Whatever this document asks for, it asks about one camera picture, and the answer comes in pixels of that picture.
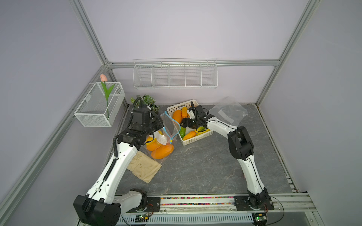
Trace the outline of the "green mango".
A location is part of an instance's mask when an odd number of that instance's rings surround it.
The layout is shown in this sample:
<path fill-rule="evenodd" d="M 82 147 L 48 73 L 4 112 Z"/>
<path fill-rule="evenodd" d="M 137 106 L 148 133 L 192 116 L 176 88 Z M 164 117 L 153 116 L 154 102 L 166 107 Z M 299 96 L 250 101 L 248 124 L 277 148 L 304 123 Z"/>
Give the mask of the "green mango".
<path fill-rule="evenodd" d="M 180 131 L 179 131 L 180 137 L 181 137 L 181 138 L 184 138 L 185 133 L 186 133 L 186 128 L 185 128 L 185 127 L 181 127 L 181 128 L 180 128 Z"/>

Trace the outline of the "clear zip-top bag blue zipper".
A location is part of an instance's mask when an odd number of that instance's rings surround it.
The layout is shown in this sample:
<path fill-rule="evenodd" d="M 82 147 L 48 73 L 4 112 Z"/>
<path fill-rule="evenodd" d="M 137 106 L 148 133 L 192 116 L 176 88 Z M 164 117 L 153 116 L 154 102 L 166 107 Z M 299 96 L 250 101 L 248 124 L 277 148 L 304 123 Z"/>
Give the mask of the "clear zip-top bag blue zipper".
<path fill-rule="evenodd" d="M 152 135 L 149 135 L 149 137 L 153 137 L 156 138 L 157 141 L 162 144 L 162 146 L 165 146 L 167 144 L 172 144 L 174 146 L 175 149 L 175 143 L 177 142 L 177 136 L 179 134 L 180 131 L 180 124 L 178 122 L 176 122 L 168 113 L 167 111 L 164 111 L 164 113 L 162 113 L 160 115 L 160 118 L 163 121 L 163 125 L 164 127 L 160 130 L 158 130 L 157 132 L 154 132 Z M 146 149 L 146 152 L 150 155 L 151 157 L 151 151 L 148 151 Z M 162 164 L 165 160 L 167 160 L 168 157 L 160 159 L 160 160 L 156 160 L 154 158 L 152 158 L 153 160 L 157 161 L 159 164 Z"/>

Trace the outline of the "large orange mango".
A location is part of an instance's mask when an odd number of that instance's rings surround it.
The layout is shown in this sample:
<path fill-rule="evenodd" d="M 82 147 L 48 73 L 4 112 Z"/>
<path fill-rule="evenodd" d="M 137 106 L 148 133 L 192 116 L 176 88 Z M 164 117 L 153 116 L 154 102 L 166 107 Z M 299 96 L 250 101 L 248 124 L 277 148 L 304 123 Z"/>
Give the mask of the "large orange mango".
<path fill-rule="evenodd" d="M 151 157 L 156 160 L 160 160 L 168 157 L 173 151 L 174 151 L 174 146 L 172 144 L 167 144 L 153 151 L 151 153 Z"/>

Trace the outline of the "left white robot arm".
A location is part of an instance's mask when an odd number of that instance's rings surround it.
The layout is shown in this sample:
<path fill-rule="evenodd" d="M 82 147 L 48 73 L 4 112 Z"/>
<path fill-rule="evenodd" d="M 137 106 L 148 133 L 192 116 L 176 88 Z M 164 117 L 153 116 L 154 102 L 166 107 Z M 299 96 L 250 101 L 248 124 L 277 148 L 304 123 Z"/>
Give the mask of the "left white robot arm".
<path fill-rule="evenodd" d="M 142 98 L 136 98 L 126 129 L 113 137 L 113 157 L 86 195 L 78 195 L 74 200 L 79 222 L 89 226 L 115 226 L 128 211 L 147 209 L 147 193 L 143 190 L 130 190 L 118 203 L 114 198 L 134 156 L 141 146 L 154 141 L 163 127 L 160 116 L 147 107 Z"/>

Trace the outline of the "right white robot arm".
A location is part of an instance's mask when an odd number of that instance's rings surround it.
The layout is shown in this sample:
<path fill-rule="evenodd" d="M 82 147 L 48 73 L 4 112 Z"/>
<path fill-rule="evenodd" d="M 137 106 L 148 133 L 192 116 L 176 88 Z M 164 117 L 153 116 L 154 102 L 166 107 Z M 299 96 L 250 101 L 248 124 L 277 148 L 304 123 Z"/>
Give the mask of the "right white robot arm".
<path fill-rule="evenodd" d="M 228 139 L 229 151 L 239 162 L 247 182 L 247 204 L 250 208 L 253 210 L 274 210 L 272 199 L 256 168 L 254 144 L 246 127 L 235 127 L 223 122 L 209 112 L 205 112 L 202 106 L 195 106 L 192 101 L 188 111 L 190 118 L 183 120 L 182 126 L 191 129 L 204 127 Z"/>

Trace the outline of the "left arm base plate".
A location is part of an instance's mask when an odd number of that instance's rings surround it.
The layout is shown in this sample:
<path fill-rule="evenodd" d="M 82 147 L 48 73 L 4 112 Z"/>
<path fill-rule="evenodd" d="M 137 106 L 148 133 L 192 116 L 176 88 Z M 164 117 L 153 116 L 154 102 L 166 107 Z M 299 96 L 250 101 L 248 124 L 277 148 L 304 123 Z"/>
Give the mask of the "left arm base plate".
<path fill-rule="evenodd" d="M 160 196 L 152 196 L 148 197 L 146 201 L 146 206 L 141 208 L 133 208 L 129 210 L 127 213 L 136 213 L 136 212 L 160 212 L 161 207 L 161 197 Z"/>

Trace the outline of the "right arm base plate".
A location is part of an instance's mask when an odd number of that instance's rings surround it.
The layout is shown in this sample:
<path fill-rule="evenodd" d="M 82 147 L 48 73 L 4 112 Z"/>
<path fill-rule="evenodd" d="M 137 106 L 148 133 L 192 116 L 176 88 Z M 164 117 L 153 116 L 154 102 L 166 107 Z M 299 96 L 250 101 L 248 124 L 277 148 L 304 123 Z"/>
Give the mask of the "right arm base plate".
<path fill-rule="evenodd" d="M 271 197 L 257 197 L 247 195 L 237 195 L 234 197 L 234 206 L 237 211 L 272 211 L 274 205 Z"/>

